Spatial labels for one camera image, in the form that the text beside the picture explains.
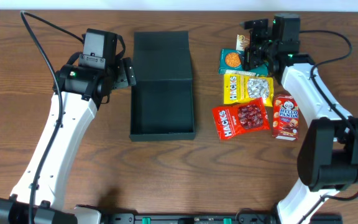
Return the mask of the brown Pocky snack box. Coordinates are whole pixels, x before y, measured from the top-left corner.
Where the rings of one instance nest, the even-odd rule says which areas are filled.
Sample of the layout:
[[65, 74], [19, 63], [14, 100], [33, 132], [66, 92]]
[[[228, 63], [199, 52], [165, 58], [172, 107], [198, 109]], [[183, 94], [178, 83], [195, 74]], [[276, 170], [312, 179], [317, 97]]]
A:
[[250, 46], [250, 35], [237, 34], [236, 38], [236, 50], [245, 51]]

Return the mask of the teal cookie box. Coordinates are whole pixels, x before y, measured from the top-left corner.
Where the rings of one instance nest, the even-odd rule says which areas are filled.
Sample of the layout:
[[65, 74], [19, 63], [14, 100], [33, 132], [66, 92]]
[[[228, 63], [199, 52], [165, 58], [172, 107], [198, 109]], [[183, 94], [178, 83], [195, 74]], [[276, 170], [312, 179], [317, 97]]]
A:
[[252, 77], [268, 76], [268, 70], [266, 64], [261, 67], [253, 68], [250, 70], [244, 70], [243, 63], [244, 63], [244, 51], [222, 49], [220, 54], [218, 73], [221, 75], [229, 73], [229, 74], [247, 75]]

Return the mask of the yellow Hacks candy bag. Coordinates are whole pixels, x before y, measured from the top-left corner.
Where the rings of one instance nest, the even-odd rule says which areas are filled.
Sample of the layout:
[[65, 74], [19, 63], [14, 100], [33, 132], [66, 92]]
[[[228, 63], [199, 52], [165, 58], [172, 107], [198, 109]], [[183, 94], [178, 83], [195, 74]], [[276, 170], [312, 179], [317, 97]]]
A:
[[250, 77], [238, 74], [224, 75], [223, 103], [248, 103], [261, 98], [265, 106], [273, 106], [273, 78]]

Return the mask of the black gift box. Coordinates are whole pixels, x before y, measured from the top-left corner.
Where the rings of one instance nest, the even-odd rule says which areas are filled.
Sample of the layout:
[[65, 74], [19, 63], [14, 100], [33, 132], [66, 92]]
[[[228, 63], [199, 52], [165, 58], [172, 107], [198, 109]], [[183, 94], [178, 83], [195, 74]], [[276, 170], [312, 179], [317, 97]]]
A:
[[130, 139], [193, 140], [193, 70], [187, 31], [136, 32]]

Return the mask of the red Hacks candy bag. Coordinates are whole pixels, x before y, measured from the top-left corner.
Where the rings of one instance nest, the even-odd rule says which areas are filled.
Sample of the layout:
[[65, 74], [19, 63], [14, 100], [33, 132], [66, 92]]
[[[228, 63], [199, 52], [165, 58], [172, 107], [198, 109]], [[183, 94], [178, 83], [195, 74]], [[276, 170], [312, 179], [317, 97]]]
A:
[[218, 106], [212, 109], [212, 114], [220, 140], [270, 129], [262, 98], [243, 104]]

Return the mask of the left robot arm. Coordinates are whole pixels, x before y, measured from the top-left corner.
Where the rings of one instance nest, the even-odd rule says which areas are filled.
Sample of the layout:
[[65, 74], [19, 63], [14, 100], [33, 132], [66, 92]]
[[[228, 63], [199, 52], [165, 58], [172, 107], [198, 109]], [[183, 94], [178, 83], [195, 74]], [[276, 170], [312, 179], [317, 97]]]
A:
[[58, 73], [61, 93], [51, 99], [48, 120], [24, 174], [9, 198], [0, 198], [0, 223], [102, 223], [100, 209], [77, 205], [64, 210], [67, 180], [76, 153], [103, 98], [135, 85], [129, 57], [106, 64], [105, 58], [79, 56]]

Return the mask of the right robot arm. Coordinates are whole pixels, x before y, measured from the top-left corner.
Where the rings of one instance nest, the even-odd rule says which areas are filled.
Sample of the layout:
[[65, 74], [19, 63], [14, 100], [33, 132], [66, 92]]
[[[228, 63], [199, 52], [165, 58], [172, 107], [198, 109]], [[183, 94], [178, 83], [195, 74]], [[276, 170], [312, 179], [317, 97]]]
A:
[[241, 27], [250, 34], [244, 69], [266, 67], [294, 98], [308, 126], [297, 158], [298, 180], [271, 214], [259, 215], [260, 222], [341, 223], [341, 216], [320, 215], [318, 209], [358, 184], [358, 118], [333, 97], [318, 63], [300, 52], [298, 15], [276, 14], [272, 21], [245, 21]]

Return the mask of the red Hello Panda box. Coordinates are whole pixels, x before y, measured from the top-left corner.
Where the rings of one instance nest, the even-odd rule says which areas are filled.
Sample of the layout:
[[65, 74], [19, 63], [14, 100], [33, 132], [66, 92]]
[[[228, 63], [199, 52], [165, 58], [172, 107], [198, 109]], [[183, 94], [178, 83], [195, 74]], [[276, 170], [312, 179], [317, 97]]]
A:
[[298, 139], [299, 110], [290, 95], [276, 95], [273, 101], [273, 134], [276, 139], [294, 141]]

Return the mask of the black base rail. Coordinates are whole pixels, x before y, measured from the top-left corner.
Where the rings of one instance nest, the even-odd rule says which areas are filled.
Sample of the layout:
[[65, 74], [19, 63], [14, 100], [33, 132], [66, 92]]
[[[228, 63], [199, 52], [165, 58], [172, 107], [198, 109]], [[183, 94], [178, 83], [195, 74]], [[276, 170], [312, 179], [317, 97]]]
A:
[[278, 223], [263, 213], [235, 215], [134, 215], [115, 213], [103, 215], [103, 224], [263, 224]]

